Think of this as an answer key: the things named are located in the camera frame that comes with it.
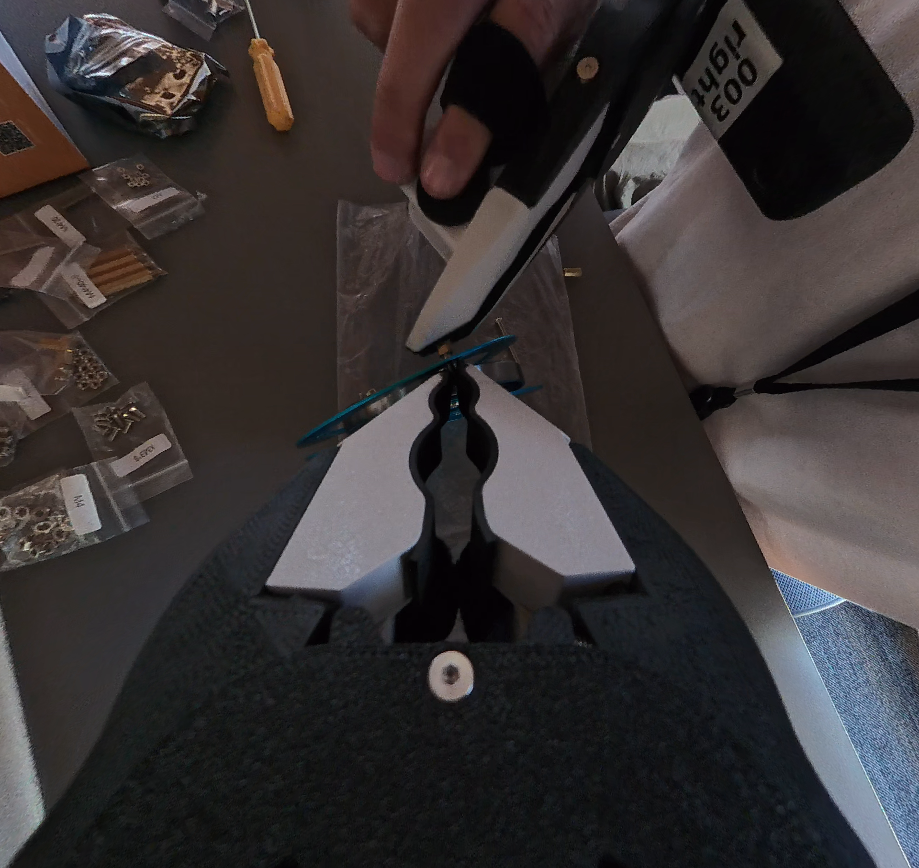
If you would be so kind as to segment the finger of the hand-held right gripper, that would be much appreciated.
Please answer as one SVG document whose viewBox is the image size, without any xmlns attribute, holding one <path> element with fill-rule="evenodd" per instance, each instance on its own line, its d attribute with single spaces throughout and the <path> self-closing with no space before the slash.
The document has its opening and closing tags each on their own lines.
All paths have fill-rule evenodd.
<svg viewBox="0 0 919 868">
<path fill-rule="evenodd" d="M 503 315 L 502 310 L 510 310 L 510 307 L 504 305 L 505 300 L 511 303 L 522 302 L 529 288 L 533 288 L 536 283 L 530 277 L 540 278 L 548 271 L 542 264 L 551 265 L 552 257 L 547 256 L 544 251 L 576 200 L 576 196 L 562 197 L 557 204 L 549 208 L 546 216 L 539 219 L 533 230 L 525 233 L 523 242 L 508 265 L 502 268 L 495 281 L 489 283 L 482 304 L 477 307 L 472 318 L 460 326 L 461 341 L 476 334 L 486 318 L 491 315 Z"/>
<path fill-rule="evenodd" d="M 569 191 L 569 186 L 602 124 L 595 120 L 532 208 L 503 188 L 494 187 L 487 193 L 408 335 L 410 351 L 425 352 L 463 338 L 462 328 L 479 323 L 476 316 L 489 294 L 498 292 L 516 257 L 523 255 L 523 265 L 528 265 L 571 207 L 578 192 Z"/>
</svg>

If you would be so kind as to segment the blue round turntable assembly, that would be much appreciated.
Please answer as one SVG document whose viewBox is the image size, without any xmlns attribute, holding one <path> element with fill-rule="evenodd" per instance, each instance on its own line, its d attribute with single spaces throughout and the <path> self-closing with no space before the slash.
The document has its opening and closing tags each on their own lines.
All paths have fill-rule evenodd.
<svg viewBox="0 0 919 868">
<path fill-rule="evenodd" d="M 516 359 L 515 341 L 515 335 L 501 335 L 460 353 L 443 353 L 439 360 L 428 367 L 417 370 L 380 390 L 369 391 L 337 415 L 310 430 L 298 440 L 297 446 L 312 447 L 332 438 L 350 436 L 412 394 L 425 381 L 454 369 L 460 363 L 479 369 L 514 396 L 521 397 L 537 392 L 543 385 L 526 384 L 522 366 Z"/>
</svg>

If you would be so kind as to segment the grey desk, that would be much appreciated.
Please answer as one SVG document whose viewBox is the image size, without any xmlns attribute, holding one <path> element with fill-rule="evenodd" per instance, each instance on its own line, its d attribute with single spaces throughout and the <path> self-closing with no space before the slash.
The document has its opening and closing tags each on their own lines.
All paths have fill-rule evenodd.
<svg viewBox="0 0 919 868">
<path fill-rule="evenodd" d="M 231 73 L 197 130 L 157 140 L 52 91 L 45 35 L 109 12 L 192 46 L 158 0 L 2 0 L 2 33 L 93 165 L 145 152 L 207 196 L 205 216 L 153 243 L 167 277 L 105 310 L 86 336 L 124 384 L 146 380 L 194 473 L 151 521 L 63 560 L 2 576 L 2 614 L 45 803 L 80 768 L 155 619 L 201 559 L 301 466 L 295 441 L 336 385 L 339 199 L 400 199 L 370 167 L 375 49 L 347 0 L 254 0 L 296 123 L 269 127 L 238 16 L 208 46 Z M 717 576 L 750 628 L 798 737 L 880 866 L 907 866 L 706 434 L 624 253 L 592 197 L 560 225 L 581 266 L 569 295 L 592 446 Z"/>
</svg>

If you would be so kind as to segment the clear plastic bag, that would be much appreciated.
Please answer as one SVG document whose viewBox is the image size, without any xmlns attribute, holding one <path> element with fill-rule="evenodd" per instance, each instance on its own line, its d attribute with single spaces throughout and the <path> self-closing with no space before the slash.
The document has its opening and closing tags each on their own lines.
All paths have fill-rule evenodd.
<svg viewBox="0 0 919 868">
<path fill-rule="evenodd" d="M 336 323 L 337 395 L 340 410 L 369 390 L 382 389 L 429 366 L 404 346 L 421 306 L 445 266 L 437 250 L 417 230 L 406 204 L 360 206 L 340 201 L 337 210 Z M 544 253 L 548 271 L 529 288 L 522 302 L 504 301 L 510 310 L 491 315 L 454 350 L 485 343 L 500 334 L 495 317 L 516 336 L 514 351 L 527 385 L 543 388 L 525 403 L 591 447 L 573 336 L 572 317 L 558 242 Z"/>
</svg>

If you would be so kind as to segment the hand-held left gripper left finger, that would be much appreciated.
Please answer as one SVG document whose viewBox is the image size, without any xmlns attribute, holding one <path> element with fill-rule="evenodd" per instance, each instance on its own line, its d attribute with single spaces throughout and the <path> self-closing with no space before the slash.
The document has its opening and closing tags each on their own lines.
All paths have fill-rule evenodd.
<svg viewBox="0 0 919 868">
<path fill-rule="evenodd" d="M 394 620 L 396 640 L 442 640 L 458 612 L 427 481 L 453 385 L 436 374 L 341 442 L 266 587 Z"/>
</svg>

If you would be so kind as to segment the dark crumpled foil bag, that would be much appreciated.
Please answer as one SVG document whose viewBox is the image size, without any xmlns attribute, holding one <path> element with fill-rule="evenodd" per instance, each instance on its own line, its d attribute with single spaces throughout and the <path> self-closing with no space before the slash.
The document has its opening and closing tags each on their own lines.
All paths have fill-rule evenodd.
<svg viewBox="0 0 919 868">
<path fill-rule="evenodd" d="M 108 13 L 68 16 L 45 36 L 44 51 L 59 93 L 157 139 L 194 130 L 213 88 L 229 76 L 212 56 Z"/>
</svg>

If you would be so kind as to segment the orange and white cardboard box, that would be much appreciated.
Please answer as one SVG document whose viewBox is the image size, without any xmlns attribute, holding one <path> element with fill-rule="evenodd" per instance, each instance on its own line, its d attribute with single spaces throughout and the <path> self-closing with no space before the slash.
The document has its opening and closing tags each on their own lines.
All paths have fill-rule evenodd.
<svg viewBox="0 0 919 868">
<path fill-rule="evenodd" d="M 1 197 L 89 167 L 28 71 L 1 37 Z"/>
</svg>

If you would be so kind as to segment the pile of small hardware bags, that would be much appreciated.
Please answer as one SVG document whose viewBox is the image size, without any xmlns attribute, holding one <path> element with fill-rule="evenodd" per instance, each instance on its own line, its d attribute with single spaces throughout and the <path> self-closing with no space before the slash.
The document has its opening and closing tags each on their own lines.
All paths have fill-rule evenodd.
<svg viewBox="0 0 919 868">
<path fill-rule="evenodd" d="M 79 329 L 166 275 L 136 232 L 152 241 L 202 214 L 200 196 L 138 154 L 2 220 L 2 293 L 35 294 L 64 326 L 2 331 L 2 467 L 27 436 L 69 415 L 90 453 L 87 464 L 2 491 L 2 571 L 126 534 L 148 521 L 144 501 L 193 477 L 148 383 L 91 403 L 119 380 Z"/>
</svg>

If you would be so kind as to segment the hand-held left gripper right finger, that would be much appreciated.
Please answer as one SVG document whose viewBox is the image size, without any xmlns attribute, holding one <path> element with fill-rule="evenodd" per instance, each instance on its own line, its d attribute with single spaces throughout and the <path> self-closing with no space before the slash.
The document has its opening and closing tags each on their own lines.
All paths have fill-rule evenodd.
<svg viewBox="0 0 919 868">
<path fill-rule="evenodd" d="M 459 390 L 479 472 L 459 559 L 468 639 L 513 640 L 519 612 L 626 589 L 636 567 L 564 432 L 474 367 Z"/>
</svg>

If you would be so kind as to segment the yellow plastic tool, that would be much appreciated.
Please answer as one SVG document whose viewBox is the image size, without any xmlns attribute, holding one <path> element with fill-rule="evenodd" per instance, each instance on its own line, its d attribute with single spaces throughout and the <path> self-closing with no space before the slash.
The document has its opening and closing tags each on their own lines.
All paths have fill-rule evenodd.
<svg viewBox="0 0 919 868">
<path fill-rule="evenodd" d="M 277 131 L 288 132 L 293 127 L 294 116 L 274 50 L 259 33 L 250 1 L 244 0 L 244 3 L 254 34 L 248 53 L 267 120 Z"/>
</svg>

